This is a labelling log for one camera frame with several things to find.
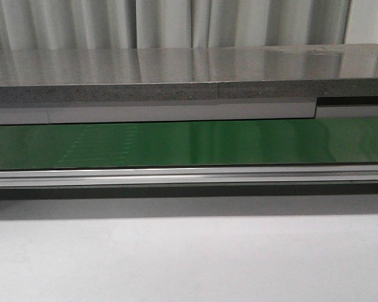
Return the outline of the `green conveyor belt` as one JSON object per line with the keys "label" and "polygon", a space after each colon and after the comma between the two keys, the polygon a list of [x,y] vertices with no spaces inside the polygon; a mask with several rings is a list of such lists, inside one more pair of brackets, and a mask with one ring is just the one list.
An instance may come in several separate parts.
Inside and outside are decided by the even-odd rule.
{"label": "green conveyor belt", "polygon": [[378,118],[0,126],[0,171],[378,162]]}

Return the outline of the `white pleated curtain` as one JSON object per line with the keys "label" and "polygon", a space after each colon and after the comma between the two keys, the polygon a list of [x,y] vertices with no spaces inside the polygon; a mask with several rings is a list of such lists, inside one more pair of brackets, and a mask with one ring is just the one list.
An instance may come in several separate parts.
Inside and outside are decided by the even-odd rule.
{"label": "white pleated curtain", "polygon": [[0,1],[0,49],[378,44],[378,1]]}

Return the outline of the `grey rear conveyor rail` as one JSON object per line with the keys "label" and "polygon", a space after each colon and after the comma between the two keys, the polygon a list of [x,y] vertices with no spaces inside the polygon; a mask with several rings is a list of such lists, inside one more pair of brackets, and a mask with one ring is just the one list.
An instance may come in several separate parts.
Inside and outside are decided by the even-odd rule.
{"label": "grey rear conveyor rail", "polygon": [[378,96],[122,101],[0,107],[0,125],[378,117]]}

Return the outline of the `aluminium front conveyor rail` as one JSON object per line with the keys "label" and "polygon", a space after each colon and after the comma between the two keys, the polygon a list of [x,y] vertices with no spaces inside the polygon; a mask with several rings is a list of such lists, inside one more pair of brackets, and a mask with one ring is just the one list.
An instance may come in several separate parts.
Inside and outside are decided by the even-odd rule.
{"label": "aluminium front conveyor rail", "polygon": [[378,181],[378,164],[0,171],[0,188]]}

